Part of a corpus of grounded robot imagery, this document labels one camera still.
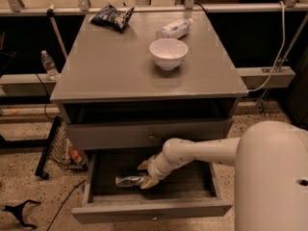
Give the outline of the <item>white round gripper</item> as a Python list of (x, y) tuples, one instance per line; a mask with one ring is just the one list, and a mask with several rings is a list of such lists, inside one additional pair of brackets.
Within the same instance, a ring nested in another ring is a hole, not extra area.
[(148, 175), (145, 177), (144, 182), (141, 184), (143, 190), (150, 189), (156, 186), (159, 181), (163, 180), (171, 173), (169, 161), (163, 154), (156, 154), (151, 156), (148, 160), (144, 160), (137, 170), (146, 170)]

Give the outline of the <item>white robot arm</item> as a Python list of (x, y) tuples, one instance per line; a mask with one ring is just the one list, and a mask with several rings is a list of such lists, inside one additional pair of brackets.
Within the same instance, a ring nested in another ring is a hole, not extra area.
[(308, 131), (278, 121), (249, 127), (241, 137), (169, 139), (143, 161), (149, 189), (192, 161), (235, 169), (235, 231), (308, 231)]

